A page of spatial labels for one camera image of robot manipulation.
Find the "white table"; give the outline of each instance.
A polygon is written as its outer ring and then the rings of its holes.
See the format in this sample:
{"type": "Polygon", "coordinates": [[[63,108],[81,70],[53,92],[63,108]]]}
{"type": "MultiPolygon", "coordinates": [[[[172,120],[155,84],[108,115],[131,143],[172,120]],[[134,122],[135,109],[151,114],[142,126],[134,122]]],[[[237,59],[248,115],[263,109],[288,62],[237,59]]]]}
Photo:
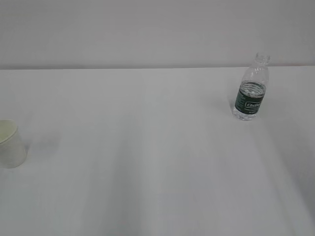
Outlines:
{"type": "Polygon", "coordinates": [[[0,71],[29,153],[0,170],[1,236],[314,236],[315,67],[0,71]]]}

